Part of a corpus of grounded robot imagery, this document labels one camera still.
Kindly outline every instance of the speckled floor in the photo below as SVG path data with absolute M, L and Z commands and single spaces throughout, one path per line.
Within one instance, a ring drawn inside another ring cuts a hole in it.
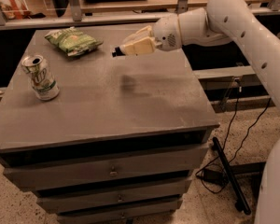
M 266 105 L 267 97 L 253 100 L 240 99 L 239 110 L 231 126 L 230 136 L 226 145 L 226 155 L 230 159 L 234 151 L 245 137 L 247 128 L 256 120 Z M 229 101 L 227 111 L 217 112 L 220 127 L 213 131 L 209 139 L 216 136 L 221 143 L 225 138 L 229 122 L 234 114 L 235 101 Z M 250 130 L 244 146 L 232 164 L 244 164 L 253 161 L 266 161 L 273 144 L 280 137 L 280 113 L 270 106 L 254 128 Z M 203 161 L 208 163 L 215 153 L 210 149 Z M 28 192 L 19 191 L 13 184 L 3 177 L 3 167 L 0 165 L 0 224 L 57 224 L 56 216 L 48 215 L 36 204 L 36 197 Z M 249 183 L 249 176 L 241 176 L 238 181 L 250 204 L 253 214 L 257 201 L 253 199 Z M 134 224 L 248 224 L 253 223 L 254 215 L 246 216 L 239 213 L 235 207 L 235 194 L 229 184 L 219 194 L 212 194 L 193 177 L 187 194 L 183 196 L 183 203 L 174 213 L 164 213 L 146 217 L 137 217 Z M 110 222 L 121 224 L 123 221 Z

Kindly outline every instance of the gray tabletop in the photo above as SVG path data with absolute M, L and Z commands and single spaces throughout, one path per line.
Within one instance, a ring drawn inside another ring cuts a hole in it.
M 35 97 L 18 66 L 0 103 L 0 152 L 217 127 L 216 114 L 183 51 L 117 57 L 111 51 L 145 24 L 79 28 L 104 40 L 69 58 L 36 31 L 23 54 L 42 54 L 60 86 Z

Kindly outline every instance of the can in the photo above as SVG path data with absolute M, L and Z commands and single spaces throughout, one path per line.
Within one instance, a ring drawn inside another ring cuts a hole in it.
M 59 87 L 48 61 L 39 54 L 26 56 L 21 62 L 22 70 L 30 77 L 38 99 L 48 101 L 59 94 Z

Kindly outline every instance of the black cable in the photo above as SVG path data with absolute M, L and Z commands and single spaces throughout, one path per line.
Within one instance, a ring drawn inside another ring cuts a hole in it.
M 234 119 L 235 119 L 235 117 L 236 117 L 236 114 L 237 114 L 237 108 L 238 108 L 238 104 L 239 104 L 239 99 L 240 99 L 240 96 L 239 96 L 239 93 L 238 93 L 237 99 L 236 99 L 236 103 L 235 103 L 235 107 L 234 107 L 234 114 L 233 114 L 233 116 L 232 116 L 232 118 L 231 118 L 231 121 L 230 121 L 230 123 L 229 123 L 228 129 L 227 129 L 227 132 L 226 132 L 226 136 L 225 136 L 225 140 L 224 140 L 224 143 L 223 143 L 223 150 L 224 150 L 224 148 L 225 148 L 225 144 L 226 144 L 226 142 L 227 142 L 227 139 L 228 139 L 228 137 L 229 137 L 229 135 L 230 135 L 231 125 L 232 125 L 232 123 L 233 123 L 233 121 L 234 121 Z M 213 194 L 218 194 L 218 193 L 220 193 L 222 190 L 224 190 L 224 188 L 226 187 L 227 183 L 224 184 L 224 185 L 221 187 L 220 190 L 218 190 L 218 191 L 213 191 L 213 190 L 211 190 L 210 188 L 208 188 L 208 187 L 204 184 L 204 182 L 203 182 L 203 171 L 204 171 L 207 167 L 213 165 L 213 166 L 218 166 L 218 167 L 220 167 L 222 173 L 224 174 L 224 173 L 225 173 L 224 168 L 221 167 L 221 166 L 218 165 L 218 164 L 213 163 L 213 162 L 216 161 L 218 158 L 219 158 L 219 156 L 216 156 L 214 159 L 212 159 L 210 162 L 208 162 L 203 168 L 201 168 L 200 170 L 198 170 L 198 171 L 196 172 L 196 174 L 195 174 L 196 177 L 198 177 L 198 178 L 200 178 L 200 179 L 202 180 L 203 186 L 204 186 L 207 190 L 209 190 L 210 192 L 212 192 Z
M 245 138 L 242 140 L 241 142 L 241 145 L 239 146 L 239 148 L 235 151 L 234 155 L 233 155 L 233 158 L 229 161 L 229 163 L 231 163 L 235 158 L 236 158 L 236 155 L 237 153 L 240 151 L 240 149 L 243 147 L 243 144 L 244 144 L 244 141 L 246 140 L 246 138 L 249 136 L 249 133 L 250 133 L 250 130 L 252 129 L 253 126 L 255 126 L 260 117 L 265 113 L 265 111 L 268 109 L 269 105 L 270 105 L 270 102 L 271 102 L 271 98 L 268 100 L 268 103 L 266 104 L 264 110 L 259 114 L 259 116 L 257 117 L 257 119 L 255 120 L 255 122 L 248 128 L 247 132 L 246 132 L 246 135 L 245 135 Z

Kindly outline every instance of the drawer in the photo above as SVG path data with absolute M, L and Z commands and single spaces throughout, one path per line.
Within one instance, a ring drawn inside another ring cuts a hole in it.
M 91 224 L 173 211 L 178 209 L 181 204 L 181 199 L 170 198 L 148 203 L 136 203 L 113 209 L 106 208 L 104 210 L 77 212 L 58 216 L 57 219 L 61 224 Z
M 42 190 L 133 176 L 192 170 L 199 167 L 207 145 L 153 149 L 122 155 L 6 168 L 4 175 L 19 189 Z
M 131 203 L 140 200 L 182 195 L 187 192 L 190 177 L 124 185 L 112 189 L 94 189 L 38 198 L 37 203 L 48 213 L 62 213 L 104 205 Z

